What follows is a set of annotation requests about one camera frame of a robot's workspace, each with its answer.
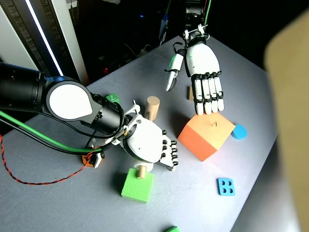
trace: blue button-shaped toy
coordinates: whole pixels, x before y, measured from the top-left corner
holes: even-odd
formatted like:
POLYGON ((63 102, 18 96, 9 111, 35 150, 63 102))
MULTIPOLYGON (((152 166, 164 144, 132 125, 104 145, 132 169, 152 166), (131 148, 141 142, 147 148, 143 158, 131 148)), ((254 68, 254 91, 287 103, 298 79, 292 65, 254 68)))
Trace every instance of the blue button-shaped toy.
POLYGON ((221 196, 234 196, 235 189, 232 179, 228 178, 219 178, 218 181, 218 190, 221 196))
POLYGON ((236 124, 232 136, 237 140, 244 139, 247 137, 247 130, 242 125, 236 124))

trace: orange cube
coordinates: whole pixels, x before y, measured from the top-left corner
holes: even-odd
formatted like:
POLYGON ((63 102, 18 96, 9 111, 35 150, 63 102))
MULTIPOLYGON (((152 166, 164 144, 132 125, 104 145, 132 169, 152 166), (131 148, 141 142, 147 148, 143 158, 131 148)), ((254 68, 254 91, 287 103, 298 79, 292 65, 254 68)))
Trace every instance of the orange cube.
POLYGON ((219 113, 195 115, 178 140, 201 161, 215 153, 232 133, 235 125, 219 113))

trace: table surface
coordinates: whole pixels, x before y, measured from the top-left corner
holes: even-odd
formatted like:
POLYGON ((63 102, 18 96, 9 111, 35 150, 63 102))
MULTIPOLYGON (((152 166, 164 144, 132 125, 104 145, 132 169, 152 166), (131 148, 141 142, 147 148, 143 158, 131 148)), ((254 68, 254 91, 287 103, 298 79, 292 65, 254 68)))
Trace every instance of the table surface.
MULTIPOLYGON (((164 91, 164 69, 176 41, 181 39, 175 38, 116 70, 91 84, 89 90, 101 95, 117 93, 125 109, 135 99, 143 110, 148 96, 159 97, 155 123, 176 139, 195 114, 193 102, 186 98, 191 80, 184 67, 175 88, 164 91)), ((87 168, 65 182, 49 186, 19 184, 2 166, 0 230, 162 232, 177 225, 183 232, 230 231, 274 144, 277 129, 266 73, 214 38, 208 45, 223 71, 222 115, 246 127, 245 140, 229 136, 221 149, 204 162, 178 143, 177 170, 169 172, 155 165, 154 186, 147 204, 120 195, 131 158, 119 146, 106 152, 98 169, 87 168), (216 179, 220 177, 234 180, 235 196, 218 194, 216 179)), ((28 124, 73 147, 83 147, 88 140, 43 116, 34 117, 28 124)), ((24 181, 53 181, 82 165, 79 156, 53 151, 16 131, 6 134, 3 142, 8 166, 24 181)))

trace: red light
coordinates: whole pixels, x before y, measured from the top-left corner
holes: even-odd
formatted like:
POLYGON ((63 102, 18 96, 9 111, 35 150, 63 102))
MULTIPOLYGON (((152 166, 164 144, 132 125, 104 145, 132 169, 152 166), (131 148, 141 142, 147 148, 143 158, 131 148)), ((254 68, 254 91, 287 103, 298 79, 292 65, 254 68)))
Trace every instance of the red light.
POLYGON ((108 68, 106 67, 104 70, 103 70, 104 74, 108 74, 108 68))

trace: blue square block with holes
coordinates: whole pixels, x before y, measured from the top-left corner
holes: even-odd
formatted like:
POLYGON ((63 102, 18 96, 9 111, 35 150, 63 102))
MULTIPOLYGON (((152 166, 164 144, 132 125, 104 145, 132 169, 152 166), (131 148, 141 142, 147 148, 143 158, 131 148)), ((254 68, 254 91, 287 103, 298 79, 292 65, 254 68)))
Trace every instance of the blue square block with holes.
POLYGON ((235 196, 234 183, 232 179, 218 178, 218 190, 221 196, 235 196))

